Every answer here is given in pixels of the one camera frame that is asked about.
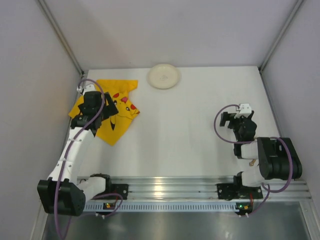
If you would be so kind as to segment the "yellow Pikachu placemat cloth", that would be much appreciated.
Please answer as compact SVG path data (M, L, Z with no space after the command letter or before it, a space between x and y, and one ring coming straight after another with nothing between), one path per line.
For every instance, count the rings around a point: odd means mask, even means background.
M110 146L114 146L117 141L128 130L132 121L140 114L140 110L129 100L129 92L138 87L137 80L124 79L98 79L96 83L92 83L95 89L101 92L101 97L104 100L104 93L109 92L114 104L118 110L118 114L111 116L107 120L102 121L101 127L98 129L95 137L105 141ZM69 112L71 117L72 129L77 127L77 115L80 113L78 106L82 104L85 88L79 88L80 97Z

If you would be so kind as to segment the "gold spoon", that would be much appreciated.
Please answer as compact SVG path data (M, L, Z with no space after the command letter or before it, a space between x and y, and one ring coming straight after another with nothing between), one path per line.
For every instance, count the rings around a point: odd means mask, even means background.
M253 167L255 165L256 159L253 159L251 162L249 162L249 166Z

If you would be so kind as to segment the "cream round plate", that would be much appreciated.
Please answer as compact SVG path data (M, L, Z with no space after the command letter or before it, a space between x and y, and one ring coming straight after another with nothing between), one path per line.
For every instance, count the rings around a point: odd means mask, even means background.
M147 74L147 82L156 89L170 89L181 80L181 73L177 67L161 63L153 66Z

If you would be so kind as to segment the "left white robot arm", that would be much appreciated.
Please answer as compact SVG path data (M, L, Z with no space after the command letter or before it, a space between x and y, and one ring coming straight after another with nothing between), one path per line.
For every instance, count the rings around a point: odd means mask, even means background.
M106 193L112 185L107 174L95 173L83 183L78 183L78 175L102 122L116 115L118 110L110 94L99 86L80 86L77 91L82 94L83 103L78 105L79 113L71 120L68 140L54 170L37 185L47 214L78 217L89 200Z

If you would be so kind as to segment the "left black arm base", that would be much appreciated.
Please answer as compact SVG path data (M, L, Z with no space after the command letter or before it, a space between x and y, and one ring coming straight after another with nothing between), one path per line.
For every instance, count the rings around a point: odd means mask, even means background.
M121 195L124 200L127 200L129 193L129 185L124 183L112 183L110 192L117 193Z

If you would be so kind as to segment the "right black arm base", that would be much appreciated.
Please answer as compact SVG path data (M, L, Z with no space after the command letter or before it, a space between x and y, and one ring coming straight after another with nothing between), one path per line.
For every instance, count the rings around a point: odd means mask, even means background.
M247 187L233 183L218 183L216 187L220 200L250 200L251 198L259 200L263 198L260 187Z

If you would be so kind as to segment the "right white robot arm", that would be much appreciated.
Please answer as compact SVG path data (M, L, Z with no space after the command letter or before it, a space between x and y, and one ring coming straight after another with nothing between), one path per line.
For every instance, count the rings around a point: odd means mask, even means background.
M233 154L241 160L257 163L234 176L237 188L262 187L270 193L281 193L291 181L299 179L303 167L293 142L288 137L261 137L253 121L254 111L248 103L233 104L229 113L223 107L214 118L213 126L232 130L235 140L220 139L233 145Z

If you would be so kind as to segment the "aluminium mounting rail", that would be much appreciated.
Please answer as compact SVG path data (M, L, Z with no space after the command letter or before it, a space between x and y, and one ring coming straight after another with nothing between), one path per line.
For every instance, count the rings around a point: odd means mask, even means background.
M130 201L173 201L218 200L223 191L217 188L220 183L232 183L233 177L111 177L113 184L127 184L127 199ZM307 183L294 180L280 193L270 193L268 200L273 202L307 201L312 198Z

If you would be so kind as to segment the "left aluminium frame post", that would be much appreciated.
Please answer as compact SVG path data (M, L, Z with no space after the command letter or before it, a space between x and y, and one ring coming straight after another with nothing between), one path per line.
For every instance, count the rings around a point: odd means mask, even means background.
M84 70L82 69L81 65L79 64L71 46L69 45L63 31L61 30L56 18L54 17L49 5L45 0L36 0L35 1L42 13L44 14L45 18L47 19L49 25L51 26L54 34L57 36L61 46L65 50L67 56L71 60L73 66L77 70L77 72L80 74L80 76L84 75Z

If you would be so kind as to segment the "aluminium frame post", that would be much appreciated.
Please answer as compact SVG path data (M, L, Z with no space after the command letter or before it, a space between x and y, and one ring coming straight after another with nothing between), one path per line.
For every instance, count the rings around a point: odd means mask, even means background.
M65 50L67 56L71 60L73 66L77 70L77 72L80 74L80 76L84 75L84 70L82 69L81 65L79 64L71 46L69 45L63 31L61 30L56 18L54 17L49 5L45 0L36 0L35 1L42 13L44 14L45 18L47 19L49 25L51 26L54 34L57 36L61 46Z
M304 3L305 3L305 0L296 0L294 2L293 7L289 11L289 14L285 18L284 23L281 25L281 28L279 29L272 44L270 45L270 48L268 49L266 55L264 56L261 65L258 67L260 74L262 74L264 72L265 68L268 66L268 64L271 61L273 55L275 54L278 46L280 45L283 38L287 34L288 30L290 29L291 24L295 20L297 14L299 13L301 8L303 7Z

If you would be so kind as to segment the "right aluminium frame post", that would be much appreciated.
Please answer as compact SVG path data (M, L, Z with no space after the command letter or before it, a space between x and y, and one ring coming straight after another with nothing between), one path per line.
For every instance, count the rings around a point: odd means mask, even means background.
M261 65L258 67L260 74L262 74L264 72L265 68L268 66L268 64L271 61L273 55L275 54L278 46L280 45L283 38L287 34L288 30L290 29L291 24L295 20L297 14L299 13L301 8L303 7L304 3L305 3L305 0L296 0L294 2L293 7L289 11L289 14L285 18L284 23L281 25L281 28L279 29L272 44L270 45L270 48L268 49L266 55L264 56Z

